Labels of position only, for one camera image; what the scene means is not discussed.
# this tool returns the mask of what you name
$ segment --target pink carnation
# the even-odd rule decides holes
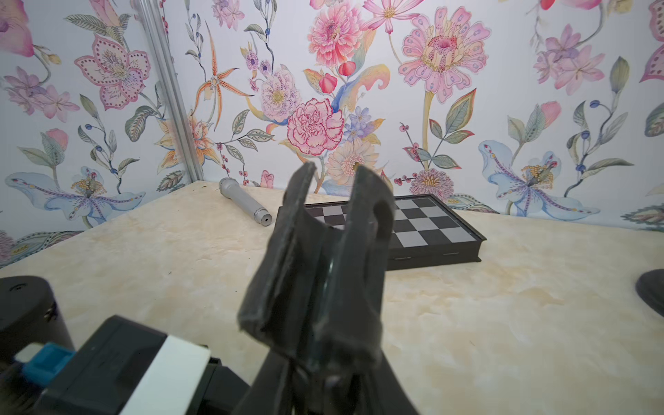
[[[309,52],[316,54],[318,64],[330,68],[346,62],[360,47],[362,23],[360,9],[347,1],[323,10],[307,36]]]
[[[302,153],[321,155],[334,150],[343,137],[343,115],[333,112],[330,101],[312,98],[300,104],[288,119],[288,141]]]

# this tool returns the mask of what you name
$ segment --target black round object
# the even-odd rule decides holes
[[[74,350],[48,282],[32,276],[0,278],[0,369],[23,347],[49,341]]]
[[[652,270],[636,281],[636,292],[653,310],[664,317],[664,270]]]

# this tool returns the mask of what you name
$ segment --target blue flower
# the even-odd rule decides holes
[[[367,128],[367,124],[371,121],[371,116],[369,115],[369,109],[365,108],[363,110],[360,107],[355,108],[355,114],[350,115],[351,124],[356,125],[357,129]]]
[[[143,200],[145,192],[121,193],[113,197],[106,193],[104,180],[97,170],[81,168],[81,175],[72,178],[74,193],[58,187],[53,179],[40,173],[14,173],[5,179],[7,186],[23,192],[33,206],[44,210],[62,210],[68,220],[89,216],[103,223],[113,210],[131,210]]]
[[[571,197],[554,197],[542,189],[553,188],[553,181],[560,173],[560,159],[547,151],[541,161],[532,159],[521,169],[523,178],[512,170],[512,151],[502,143],[493,140],[479,144],[479,152],[484,158],[482,174],[494,185],[498,185],[496,197],[507,199],[517,207],[517,216],[543,210],[555,219],[578,220],[598,213],[597,208],[588,208]]]

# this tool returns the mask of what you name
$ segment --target white plastic piece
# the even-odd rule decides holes
[[[120,415],[184,415],[210,351],[168,336]]]

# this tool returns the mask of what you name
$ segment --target black cylinder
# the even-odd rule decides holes
[[[48,282],[32,276],[0,278],[0,372],[23,347],[49,341],[74,350]]]

